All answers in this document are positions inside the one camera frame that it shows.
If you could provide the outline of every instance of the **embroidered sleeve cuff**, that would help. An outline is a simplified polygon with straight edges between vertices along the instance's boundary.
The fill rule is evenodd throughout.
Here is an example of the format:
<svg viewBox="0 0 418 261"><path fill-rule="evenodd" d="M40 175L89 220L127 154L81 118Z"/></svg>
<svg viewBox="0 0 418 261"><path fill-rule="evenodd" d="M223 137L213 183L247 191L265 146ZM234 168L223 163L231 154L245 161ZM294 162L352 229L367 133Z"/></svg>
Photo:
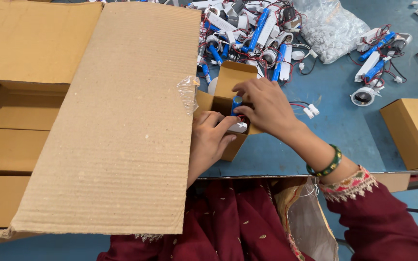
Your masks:
<svg viewBox="0 0 418 261"><path fill-rule="evenodd" d="M358 194L363 196L366 190L372 192L372 186L378 187L377 181L367 169L360 165L359 170L345 180L327 185L319 183L325 198L337 202L347 201L348 198L356 199Z"/></svg>

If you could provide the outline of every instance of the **woman's right hand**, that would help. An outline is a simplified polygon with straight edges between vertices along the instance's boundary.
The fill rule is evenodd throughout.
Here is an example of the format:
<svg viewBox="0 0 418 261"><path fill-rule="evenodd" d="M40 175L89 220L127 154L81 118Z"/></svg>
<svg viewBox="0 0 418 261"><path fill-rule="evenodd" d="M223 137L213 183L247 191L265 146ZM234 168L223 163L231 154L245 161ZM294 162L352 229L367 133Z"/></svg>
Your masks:
<svg viewBox="0 0 418 261"><path fill-rule="evenodd" d="M246 115L265 133L280 138L297 129L307 128L294 116L286 95L276 81L251 79L238 83L232 91L238 92L238 96L247 94L254 104L254 110L248 106L239 106L234 112Z"/></svg>

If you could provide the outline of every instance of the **embroidery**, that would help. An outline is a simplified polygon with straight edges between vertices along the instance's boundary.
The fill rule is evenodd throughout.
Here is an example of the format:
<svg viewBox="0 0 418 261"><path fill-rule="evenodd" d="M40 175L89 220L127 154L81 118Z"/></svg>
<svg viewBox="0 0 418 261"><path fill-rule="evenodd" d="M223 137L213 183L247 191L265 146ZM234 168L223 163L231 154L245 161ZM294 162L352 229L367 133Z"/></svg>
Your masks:
<svg viewBox="0 0 418 261"><path fill-rule="evenodd" d="M359 166L359 170L351 177L338 183L323 185L319 187L324 193L324 197L330 201L347 201L348 198L356 199L357 195L364 196L366 190L372 192L372 186L378 187L378 183L367 169Z"/></svg>
<svg viewBox="0 0 418 261"><path fill-rule="evenodd" d="M159 239L162 238L161 234L135 234L135 239L137 239L138 237L141 237L141 240L143 241L143 243L149 239L149 242L153 242L157 241Z"/></svg>
<svg viewBox="0 0 418 261"><path fill-rule="evenodd" d="M293 237L291 234L287 233L288 241L290 242L291 251L293 251L294 255L298 258L300 261L305 261L306 259L302 255L301 251L299 251L298 247L294 243Z"/></svg>

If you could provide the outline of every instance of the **green bangle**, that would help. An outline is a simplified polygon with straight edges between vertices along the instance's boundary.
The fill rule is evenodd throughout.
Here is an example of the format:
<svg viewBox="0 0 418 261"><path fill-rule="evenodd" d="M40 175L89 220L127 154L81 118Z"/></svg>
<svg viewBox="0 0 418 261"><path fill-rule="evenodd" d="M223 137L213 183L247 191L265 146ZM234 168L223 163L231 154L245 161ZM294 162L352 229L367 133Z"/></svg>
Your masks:
<svg viewBox="0 0 418 261"><path fill-rule="evenodd" d="M306 164L306 169L309 172L309 174L317 176L317 177L323 177L332 173L332 171L334 171L336 167L338 167L338 164L340 164L341 162L341 151L340 149L338 149L337 146L333 144L330 144L330 146L332 146L335 149L335 157L333 158L332 163L330 163L330 165L328 165L326 169L319 171L319 172L313 172L311 166Z"/></svg>

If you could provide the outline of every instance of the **plastic bag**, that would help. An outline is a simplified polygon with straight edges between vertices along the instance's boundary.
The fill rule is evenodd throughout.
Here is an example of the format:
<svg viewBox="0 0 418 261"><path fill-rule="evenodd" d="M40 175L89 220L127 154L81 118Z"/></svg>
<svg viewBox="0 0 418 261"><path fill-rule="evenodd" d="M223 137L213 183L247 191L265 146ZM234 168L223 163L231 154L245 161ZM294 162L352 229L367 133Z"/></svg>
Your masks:
<svg viewBox="0 0 418 261"><path fill-rule="evenodd" d="M358 36L370 31L369 26L344 9L339 0L295 0L294 7L307 15L301 32L325 64L356 49Z"/></svg>
<svg viewBox="0 0 418 261"><path fill-rule="evenodd" d="M198 108L196 93L199 85L199 78L196 76L187 76L177 84L177 90L180 93L180 98L189 116L193 115L194 111Z"/></svg>

